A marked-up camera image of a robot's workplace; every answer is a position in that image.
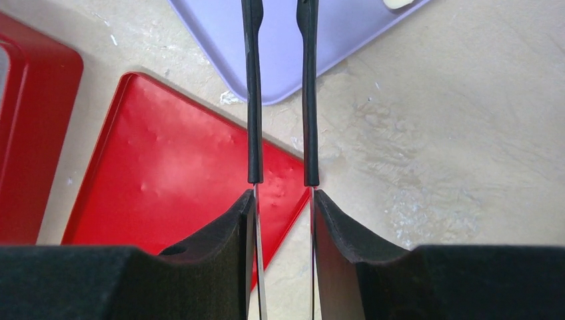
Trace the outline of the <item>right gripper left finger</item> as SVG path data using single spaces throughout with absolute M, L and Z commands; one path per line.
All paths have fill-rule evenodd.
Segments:
M 151 255 L 132 246 L 3 246 L 2 319 L 246 319 L 255 197 Z

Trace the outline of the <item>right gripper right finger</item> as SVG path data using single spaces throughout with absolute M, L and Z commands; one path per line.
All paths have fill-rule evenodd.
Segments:
M 323 319 L 563 319 L 564 248 L 421 245 L 373 233 L 314 194 Z

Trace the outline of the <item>black metal tongs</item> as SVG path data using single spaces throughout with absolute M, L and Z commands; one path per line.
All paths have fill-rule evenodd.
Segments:
M 247 131 L 248 131 L 248 182 L 253 185 L 255 199 L 255 258 L 257 268 L 257 292 L 259 319 L 268 319 L 265 287 L 265 266 L 261 236 L 261 214 L 259 205 L 259 184 L 263 182 L 263 130 L 262 93 L 259 59 L 259 29 L 263 22 L 263 1 L 241 1 L 243 13 L 243 32 L 247 73 Z M 308 32 L 317 22 L 318 1 L 298 1 L 297 23 L 304 50 L 308 47 Z M 316 271 L 314 254 L 314 187 L 309 188 L 310 206 L 310 315 L 315 319 Z

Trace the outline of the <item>cream heart chocolate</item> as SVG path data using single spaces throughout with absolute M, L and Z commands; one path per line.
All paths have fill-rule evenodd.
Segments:
M 414 0 L 383 0 L 385 6 L 390 10 L 398 10 L 411 5 Z

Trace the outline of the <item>red chocolate box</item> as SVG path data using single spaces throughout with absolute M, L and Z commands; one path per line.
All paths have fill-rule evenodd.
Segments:
M 1 244 L 33 245 L 83 74 L 72 48 L 1 14 Z

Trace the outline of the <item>red box lid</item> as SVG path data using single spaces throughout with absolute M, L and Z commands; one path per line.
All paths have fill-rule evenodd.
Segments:
M 242 125 L 145 73 L 125 73 L 61 244 L 160 253 L 251 188 L 247 143 Z

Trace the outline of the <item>lavender tray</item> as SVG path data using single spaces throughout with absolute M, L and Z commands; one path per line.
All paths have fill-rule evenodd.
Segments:
M 241 2 L 179 0 L 170 4 L 226 86 L 239 99 L 246 100 Z M 317 73 L 323 74 L 424 5 L 425 1 L 412 1 L 392 10 L 384 1 L 320 1 Z M 263 3 L 264 18 L 259 30 L 263 105 L 278 103 L 302 86 L 302 36 L 296 6 L 296 1 Z

